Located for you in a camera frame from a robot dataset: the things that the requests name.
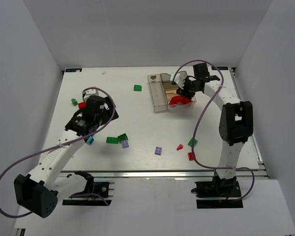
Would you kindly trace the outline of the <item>red square lego brick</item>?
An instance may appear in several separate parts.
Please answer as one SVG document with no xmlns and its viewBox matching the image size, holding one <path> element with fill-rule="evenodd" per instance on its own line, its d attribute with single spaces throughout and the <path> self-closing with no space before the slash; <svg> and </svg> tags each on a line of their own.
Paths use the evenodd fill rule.
<svg viewBox="0 0 295 236">
<path fill-rule="evenodd" d="M 188 156 L 188 160 L 189 160 L 189 161 L 193 161 L 193 160 L 194 160 L 194 155 L 193 155 L 193 153 L 189 152 L 189 153 L 187 154 L 187 156 Z"/>
</svg>

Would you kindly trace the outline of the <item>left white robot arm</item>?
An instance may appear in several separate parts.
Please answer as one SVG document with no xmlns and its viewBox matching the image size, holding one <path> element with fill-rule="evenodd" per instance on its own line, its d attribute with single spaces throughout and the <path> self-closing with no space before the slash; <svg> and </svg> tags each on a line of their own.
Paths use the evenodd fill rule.
<svg viewBox="0 0 295 236">
<path fill-rule="evenodd" d="M 59 173 L 88 138 L 109 120 L 118 118 L 109 97 L 91 95 L 86 105 L 74 113 L 66 124 L 57 149 L 46 157 L 26 176 L 18 175 L 14 180 L 17 203 L 46 218 L 57 203 L 75 194 L 89 196 L 93 192 L 94 178 L 84 171 L 76 171 L 63 180 Z"/>
</svg>

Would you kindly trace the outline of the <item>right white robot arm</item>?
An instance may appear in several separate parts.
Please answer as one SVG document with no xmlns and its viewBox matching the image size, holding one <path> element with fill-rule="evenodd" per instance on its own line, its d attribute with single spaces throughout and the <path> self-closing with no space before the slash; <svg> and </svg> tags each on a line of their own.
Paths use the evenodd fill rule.
<svg viewBox="0 0 295 236">
<path fill-rule="evenodd" d="M 236 177 L 236 167 L 240 152 L 248 138 L 253 134 L 253 105 L 233 96 L 224 86 L 223 74 L 210 75 L 209 62 L 193 60 L 192 76 L 182 76 L 178 72 L 171 75 L 170 81 L 177 85 L 177 94 L 191 99 L 197 92 L 209 97 L 221 111 L 219 135 L 223 141 L 220 160 L 212 167 L 215 176 L 222 181 Z"/>
</svg>

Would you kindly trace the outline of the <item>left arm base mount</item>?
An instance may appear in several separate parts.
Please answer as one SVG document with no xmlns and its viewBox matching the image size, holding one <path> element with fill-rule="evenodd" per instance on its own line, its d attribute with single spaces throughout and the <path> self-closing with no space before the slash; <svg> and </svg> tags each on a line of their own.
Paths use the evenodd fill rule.
<svg viewBox="0 0 295 236">
<path fill-rule="evenodd" d="M 82 192 L 73 194 L 62 201 L 63 206 L 83 206 L 83 207 L 108 207 L 112 200 L 113 188 L 112 182 L 95 181 L 94 176 L 83 171 L 76 171 L 77 176 L 83 177 L 86 180 L 86 186 Z"/>
</svg>

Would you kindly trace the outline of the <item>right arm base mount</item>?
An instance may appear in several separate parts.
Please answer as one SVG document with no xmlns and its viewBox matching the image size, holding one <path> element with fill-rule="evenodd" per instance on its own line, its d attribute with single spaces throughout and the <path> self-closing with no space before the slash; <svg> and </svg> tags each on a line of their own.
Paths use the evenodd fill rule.
<svg viewBox="0 0 295 236">
<path fill-rule="evenodd" d="M 214 188 L 212 181 L 195 182 L 196 187 L 191 193 L 196 195 L 197 209 L 227 209 L 243 208 L 239 182 L 232 187 Z"/>
</svg>

